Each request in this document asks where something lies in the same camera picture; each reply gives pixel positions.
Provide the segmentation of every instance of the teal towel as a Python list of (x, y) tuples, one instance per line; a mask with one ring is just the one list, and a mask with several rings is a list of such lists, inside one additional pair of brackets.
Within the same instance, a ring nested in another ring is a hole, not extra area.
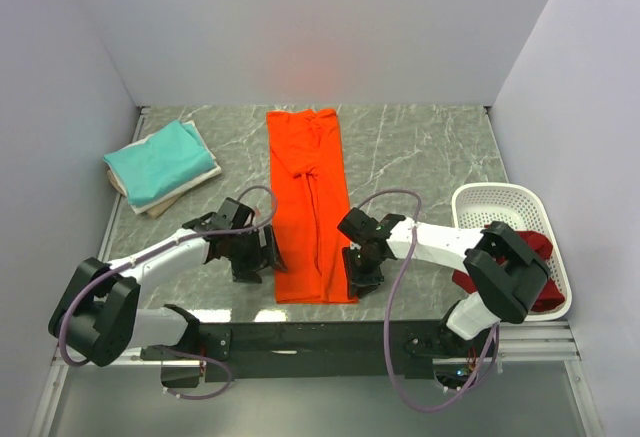
[(196, 129), (177, 120), (146, 142), (107, 154), (104, 160), (123, 183), (129, 203), (135, 206), (155, 202), (216, 167)]

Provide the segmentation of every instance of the white laundry basket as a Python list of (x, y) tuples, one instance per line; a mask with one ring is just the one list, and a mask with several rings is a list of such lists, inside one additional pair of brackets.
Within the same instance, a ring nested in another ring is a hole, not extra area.
[(551, 259), (547, 261), (551, 270), (550, 277), (566, 300), (548, 312), (530, 312), (525, 320), (553, 320), (567, 313), (571, 307), (571, 287), (549, 218), (542, 202), (533, 192), (513, 184), (467, 184), (453, 194), (451, 207), (453, 224), (462, 229), (476, 229), (499, 220), (509, 224), (514, 230), (535, 230), (544, 234), (553, 244)]

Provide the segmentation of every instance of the stack of towels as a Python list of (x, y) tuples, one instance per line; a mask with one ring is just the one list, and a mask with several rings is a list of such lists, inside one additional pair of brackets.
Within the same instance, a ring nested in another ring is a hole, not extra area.
[(222, 172), (193, 122), (171, 122), (104, 160), (109, 180), (133, 211), (153, 218), (187, 190)]

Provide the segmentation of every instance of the marble tabletop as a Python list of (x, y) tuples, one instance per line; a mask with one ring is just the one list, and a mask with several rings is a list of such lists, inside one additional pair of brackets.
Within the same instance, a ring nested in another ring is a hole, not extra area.
[[(253, 184), (269, 185), (267, 111), (300, 111), (324, 105), (151, 107), (142, 114), (139, 137), (175, 119), (193, 120), (223, 169), (221, 175), (189, 191), (157, 220), (135, 215), (120, 199), (108, 235), (106, 259), (135, 253), (171, 235), (184, 222), (217, 210), (225, 197), (236, 197)], [(452, 225), (451, 197), (470, 182), (505, 182), (506, 175), (491, 125), (481, 106), (331, 105), (338, 110), (344, 167), (352, 205), (373, 192), (405, 187), (420, 193), (420, 220)], [(250, 193), (246, 202), (262, 215), (269, 199)], [(388, 212), (411, 215), (414, 202), (384, 196), (365, 210), (376, 218)], [(273, 273), (262, 271), (261, 285), (234, 283), (230, 265), (213, 261), (183, 272), (158, 287), (141, 308), (173, 303), (192, 310), (203, 321), (353, 321), (382, 320), (399, 262), (383, 264), (385, 283), (352, 305), (279, 305)], [(466, 294), (451, 282), (451, 270), (412, 262), (400, 287), (393, 319), (439, 319)]]

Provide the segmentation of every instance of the orange garment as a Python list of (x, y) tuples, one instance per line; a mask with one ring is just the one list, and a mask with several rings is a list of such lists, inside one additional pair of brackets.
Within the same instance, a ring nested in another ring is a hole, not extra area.
[(338, 224), (349, 211), (340, 125), (333, 109), (267, 113), (273, 219), (287, 272), (276, 271), (278, 303), (357, 302), (347, 295)]

